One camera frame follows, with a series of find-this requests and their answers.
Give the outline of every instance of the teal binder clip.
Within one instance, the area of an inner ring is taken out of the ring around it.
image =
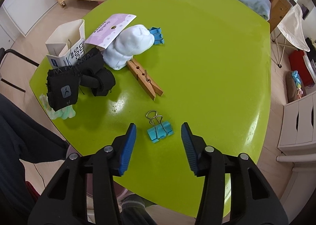
[[[154,35],[154,38],[155,38],[154,45],[165,43],[163,39],[163,35],[161,34],[161,28],[151,27],[148,30],[152,35]]]
[[[162,115],[158,115],[157,111],[149,111],[146,114],[146,117],[149,119],[149,123],[153,125],[152,128],[147,130],[148,135],[153,143],[156,143],[160,139],[164,139],[165,137],[173,134],[171,124],[168,121],[162,122]]]

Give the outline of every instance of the purple cardboard tag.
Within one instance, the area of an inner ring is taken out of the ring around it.
[[[135,17],[135,15],[131,14],[111,15],[86,39],[85,43],[106,49]]]

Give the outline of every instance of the metal screw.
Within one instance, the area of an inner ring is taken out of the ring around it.
[[[70,154],[70,156],[69,156],[69,159],[70,160],[75,160],[75,159],[77,159],[78,158],[78,155],[76,154],[76,153],[72,153],[72,154]]]
[[[248,160],[248,159],[249,159],[249,156],[248,156],[246,153],[242,153],[242,154],[240,155],[240,158],[241,158],[242,160]]]
[[[206,152],[209,152],[209,153],[212,153],[212,152],[214,152],[214,147],[206,146],[206,147],[205,147],[205,151],[206,151]]]
[[[109,153],[109,152],[113,151],[113,147],[112,146],[105,146],[103,150],[104,150],[104,152]]]

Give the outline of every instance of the rolled white sock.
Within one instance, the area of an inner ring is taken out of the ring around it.
[[[123,30],[111,44],[102,51],[103,60],[114,70],[126,66],[126,62],[149,49],[154,44],[154,36],[141,25]]]

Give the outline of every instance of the binder clip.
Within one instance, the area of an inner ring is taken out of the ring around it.
[[[152,100],[155,100],[156,93],[162,96],[163,90],[154,82],[147,73],[147,70],[145,70],[134,57],[132,60],[127,61],[127,67]]]
[[[164,44],[165,41],[163,39],[163,35],[161,34],[161,29],[160,28],[156,28],[156,27],[151,27],[150,29],[148,29],[149,32],[154,35],[155,41],[154,41],[154,45],[157,44]]]
[[[166,136],[173,134],[171,124],[168,121],[162,121],[162,115],[158,115],[156,110],[151,110],[146,114],[146,117],[149,119],[149,123],[153,125],[152,128],[148,129],[148,135],[153,143],[158,142],[160,139],[164,139]]]

